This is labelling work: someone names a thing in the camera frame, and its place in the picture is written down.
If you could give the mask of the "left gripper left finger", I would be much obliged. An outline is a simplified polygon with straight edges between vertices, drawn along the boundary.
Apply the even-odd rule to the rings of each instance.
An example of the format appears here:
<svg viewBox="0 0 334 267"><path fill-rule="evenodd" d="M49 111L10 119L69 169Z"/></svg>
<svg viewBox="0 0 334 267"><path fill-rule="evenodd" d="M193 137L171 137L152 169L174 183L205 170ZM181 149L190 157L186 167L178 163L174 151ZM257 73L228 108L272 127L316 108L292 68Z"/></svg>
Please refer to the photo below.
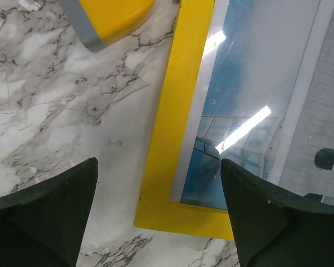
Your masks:
<svg viewBox="0 0 334 267"><path fill-rule="evenodd" d="M75 266L98 179L98 160L0 197L0 266Z"/></svg>

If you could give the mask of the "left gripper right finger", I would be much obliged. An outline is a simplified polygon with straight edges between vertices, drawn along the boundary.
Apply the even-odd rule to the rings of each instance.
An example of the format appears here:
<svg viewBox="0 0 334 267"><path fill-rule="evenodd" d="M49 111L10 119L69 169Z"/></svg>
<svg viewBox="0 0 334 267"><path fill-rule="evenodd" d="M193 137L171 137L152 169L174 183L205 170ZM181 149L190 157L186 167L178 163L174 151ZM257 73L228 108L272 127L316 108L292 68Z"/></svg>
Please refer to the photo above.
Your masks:
<svg viewBox="0 0 334 267"><path fill-rule="evenodd" d="M221 161L221 180L240 266L334 266L334 206L228 159Z"/></svg>

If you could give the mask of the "yellow picture frame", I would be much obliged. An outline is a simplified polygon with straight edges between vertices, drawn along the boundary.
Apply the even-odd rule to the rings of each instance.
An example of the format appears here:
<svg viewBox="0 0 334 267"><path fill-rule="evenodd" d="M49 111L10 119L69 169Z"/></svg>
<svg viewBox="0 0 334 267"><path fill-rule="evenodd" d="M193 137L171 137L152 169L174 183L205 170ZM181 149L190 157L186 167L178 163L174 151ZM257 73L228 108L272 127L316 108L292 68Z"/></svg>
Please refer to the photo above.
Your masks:
<svg viewBox="0 0 334 267"><path fill-rule="evenodd" d="M181 1L136 204L134 226L232 240L226 211L170 201L204 45L228 1Z"/></svg>

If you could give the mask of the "photo of white building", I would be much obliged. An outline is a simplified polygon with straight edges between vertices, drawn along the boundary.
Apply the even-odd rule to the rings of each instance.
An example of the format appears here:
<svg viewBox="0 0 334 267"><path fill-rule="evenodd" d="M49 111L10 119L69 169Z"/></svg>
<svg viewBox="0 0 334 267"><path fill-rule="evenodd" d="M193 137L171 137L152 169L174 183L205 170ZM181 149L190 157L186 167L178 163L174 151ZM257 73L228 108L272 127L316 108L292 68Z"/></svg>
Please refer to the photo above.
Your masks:
<svg viewBox="0 0 334 267"><path fill-rule="evenodd" d="M231 160L334 205L334 1L216 1L169 199L226 209Z"/></svg>

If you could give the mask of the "yellow grey eraser block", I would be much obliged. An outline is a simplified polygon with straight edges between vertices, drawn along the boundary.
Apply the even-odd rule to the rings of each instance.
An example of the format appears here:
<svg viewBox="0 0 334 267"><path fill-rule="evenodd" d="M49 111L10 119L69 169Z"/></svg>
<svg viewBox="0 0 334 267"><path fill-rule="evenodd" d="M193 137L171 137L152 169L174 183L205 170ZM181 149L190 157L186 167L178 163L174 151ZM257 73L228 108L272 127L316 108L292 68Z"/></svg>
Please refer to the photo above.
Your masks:
<svg viewBox="0 0 334 267"><path fill-rule="evenodd" d="M152 14L153 0L59 0L81 43L97 52L138 29Z"/></svg>

